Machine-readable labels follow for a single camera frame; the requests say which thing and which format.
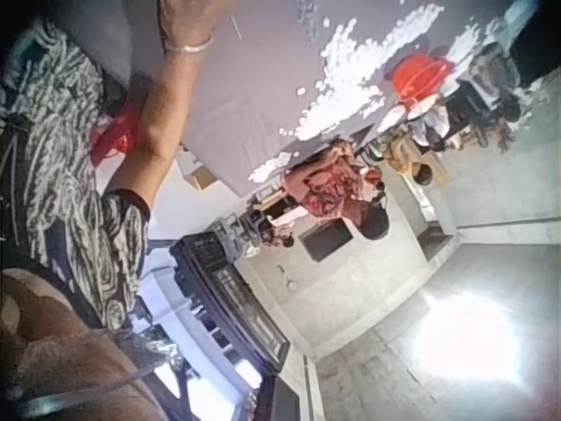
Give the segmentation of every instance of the table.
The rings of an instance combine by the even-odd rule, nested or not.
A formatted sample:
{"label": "table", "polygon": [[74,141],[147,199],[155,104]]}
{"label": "table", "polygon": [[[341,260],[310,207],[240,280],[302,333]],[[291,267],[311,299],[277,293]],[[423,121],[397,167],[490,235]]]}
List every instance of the table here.
{"label": "table", "polygon": [[[479,24],[482,40],[487,24],[509,4],[508,0],[489,0],[481,7],[479,2],[435,1],[444,10],[428,32],[390,54],[370,79],[380,88],[383,105],[366,118],[353,113],[328,136],[350,135],[368,125],[375,128],[394,105],[394,90],[385,75],[400,60],[414,52],[445,54],[466,25]],[[319,9],[299,15],[298,4],[316,4]],[[238,0],[233,16],[242,39],[229,19],[217,28],[195,88],[182,144],[236,194],[251,193],[259,184],[249,176],[267,160],[280,152],[291,153],[287,165],[292,166],[323,146],[319,137],[302,142],[279,131],[294,130],[302,111],[320,94],[315,87],[324,79],[320,51],[336,26],[356,17],[352,37],[361,43],[368,38],[381,42],[399,19],[424,4],[429,2],[347,0],[342,6],[340,0]],[[155,10],[154,0],[58,0],[53,17],[134,95],[138,77],[133,76],[150,81],[163,61]],[[325,18],[330,21],[327,28],[323,27]],[[312,40],[310,28],[317,31]],[[297,95],[299,88],[306,92]]]}

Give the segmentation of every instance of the bracelet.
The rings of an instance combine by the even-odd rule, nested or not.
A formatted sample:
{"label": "bracelet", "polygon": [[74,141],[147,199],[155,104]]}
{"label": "bracelet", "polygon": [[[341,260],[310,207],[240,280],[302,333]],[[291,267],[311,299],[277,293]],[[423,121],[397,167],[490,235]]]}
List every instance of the bracelet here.
{"label": "bracelet", "polygon": [[166,47],[166,51],[170,53],[179,53],[179,54],[197,54],[201,51],[206,50],[210,44],[212,44],[212,37],[209,37],[206,41],[198,46],[172,46],[166,39],[164,42],[164,46]]}

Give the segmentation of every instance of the black and white patterned fabric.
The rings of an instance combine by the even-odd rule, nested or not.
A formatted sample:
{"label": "black and white patterned fabric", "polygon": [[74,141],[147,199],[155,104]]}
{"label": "black and white patterned fabric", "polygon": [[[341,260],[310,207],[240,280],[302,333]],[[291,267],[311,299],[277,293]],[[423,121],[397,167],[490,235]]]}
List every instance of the black and white patterned fabric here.
{"label": "black and white patterned fabric", "polygon": [[99,68],[53,24],[36,21],[14,46],[0,90],[0,244],[2,268],[24,256],[87,323],[117,329],[134,304],[147,216],[132,192],[96,192],[89,135],[102,97]]}

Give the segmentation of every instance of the red object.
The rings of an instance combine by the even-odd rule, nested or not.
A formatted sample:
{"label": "red object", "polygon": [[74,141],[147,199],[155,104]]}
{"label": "red object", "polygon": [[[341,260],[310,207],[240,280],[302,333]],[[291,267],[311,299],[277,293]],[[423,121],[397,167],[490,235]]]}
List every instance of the red object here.
{"label": "red object", "polygon": [[112,149],[124,154],[129,153],[138,137],[138,122],[140,120],[140,109],[128,103],[113,118],[104,132],[94,130],[91,133],[92,149],[90,152],[91,162],[94,167],[99,166]]}
{"label": "red object", "polygon": [[397,67],[392,83],[399,94],[399,102],[411,108],[428,96],[435,95],[451,73],[452,63],[415,54]]}

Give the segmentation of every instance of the woman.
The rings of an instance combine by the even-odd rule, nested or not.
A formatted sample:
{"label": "woman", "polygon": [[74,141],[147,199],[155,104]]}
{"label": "woman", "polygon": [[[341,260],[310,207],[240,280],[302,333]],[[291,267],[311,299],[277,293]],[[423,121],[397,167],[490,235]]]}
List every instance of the woman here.
{"label": "woman", "polygon": [[370,218],[372,206],[363,197],[363,176],[375,190],[383,190],[381,172],[370,168],[364,175],[354,161],[349,142],[338,141],[321,153],[317,162],[293,168],[284,177],[284,188],[317,218],[347,218],[367,239],[378,238]]}
{"label": "woman", "polygon": [[[154,198],[180,142],[202,51],[229,6],[160,0],[166,59],[138,142],[101,196],[89,158],[103,97],[100,69],[44,19],[7,55],[0,85],[1,352],[3,385],[16,379],[16,398],[94,388],[136,370],[110,342],[79,339],[91,328],[127,322]],[[43,339],[47,353],[26,351]],[[164,418],[135,383],[49,419]]]}

